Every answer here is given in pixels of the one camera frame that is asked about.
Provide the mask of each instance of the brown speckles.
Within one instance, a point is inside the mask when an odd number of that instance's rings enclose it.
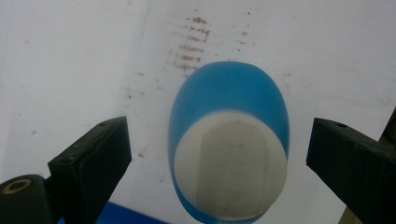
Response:
[[[192,18],[193,22],[207,24],[207,21],[203,20],[201,17],[194,17]]]
[[[184,60],[184,61],[196,61],[196,62],[200,62],[200,61],[201,61],[201,58],[199,58],[199,57],[192,57],[192,56],[189,56],[189,55],[182,55],[182,56],[180,57],[180,59],[182,59],[182,60]]]
[[[195,28],[193,26],[190,26],[190,30],[191,31],[196,31],[196,32],[204,34],[206,36],[209,36],[209,34],[210,34],[210,30],[206,30],[206,29],[202,29],[202,28],[197,29],[197,28]]]
[[[198,49],[198,48],[188,46],[188,45],[180,45],[180,48],[184,49],[186,51],[189,51],[189,52],[204,52],[203,49]]]
[[[191,65],[186,64],[186,63],[177,63],[177,62],[174,62],[173,65],[174,65],[176,68],[179,68],[179,69],[183,70],[184,72],[186,72],[186,71],[188,71],[188,70],[194,70],[194,71],[195,71],[195,70],[198,69],[196,66],[191,66]]]
[[[188,35],[187,39],[195,41],[195,42],[203,42],[204,41],[204,40],[202,40],[202,39],[200,39],[200,38],[198,38],[196,36],[193,36],[193,35]]]

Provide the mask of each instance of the oval shape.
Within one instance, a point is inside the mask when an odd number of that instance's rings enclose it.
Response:
[[[287,110],[256,66],[220,62],[195,71],[177,94],[168,137],[177,196],[199,221],[257,220],[283,188]]]

